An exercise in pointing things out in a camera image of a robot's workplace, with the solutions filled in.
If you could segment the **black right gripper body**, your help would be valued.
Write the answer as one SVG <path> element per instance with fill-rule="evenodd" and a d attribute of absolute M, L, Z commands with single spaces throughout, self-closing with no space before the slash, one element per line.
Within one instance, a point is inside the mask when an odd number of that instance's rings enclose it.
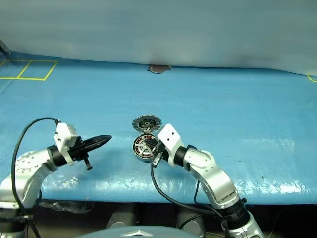
<path fill-rule="evenodd" d="M 156 146 L 156 153 L 153 155 L 153 167 L 155 168 L 161 160 L 168 161 L 168 151 L 165 148 L 165 145 L 158 141 Z"/>

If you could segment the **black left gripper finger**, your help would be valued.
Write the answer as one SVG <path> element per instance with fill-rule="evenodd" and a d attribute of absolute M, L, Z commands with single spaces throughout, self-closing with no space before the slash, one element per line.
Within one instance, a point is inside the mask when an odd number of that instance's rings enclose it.
<path fill-rule="evenodd" d="M 84 140 L 85 144 L 106 144 L 112 139 L 111 135 L 99 135 Z"/>
<path fill-rule="evenodd" d="M 92 140 L 86 140 L 85 141 L 85 146 L 84 146 L 84 151 L 86 152 L 90 152 L 92 150 L 98 149 L 100 147 L 102 147 L 103 145 L 107 144 L 109 142 L 109 140 L 96 140 L 96 141 L 92 141 Z"/>

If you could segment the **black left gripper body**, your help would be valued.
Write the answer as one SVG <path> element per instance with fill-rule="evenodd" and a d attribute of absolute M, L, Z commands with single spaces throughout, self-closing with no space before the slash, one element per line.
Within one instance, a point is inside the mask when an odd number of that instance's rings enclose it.
<path fill-rule="evenodd" d="M 88 159 L 89 157 L 88 152 L 92 150 L 92 143 L 93 143 L 93 140 L 91 138 L 87 140 L 83 140 L 80 136 L 78 136 L 74 146 L 71 147 L 68 151 L 68 154 L 70 155 L 73 161 L 83 160 L 87 170 L 92 169 L 92 165 Z"/>

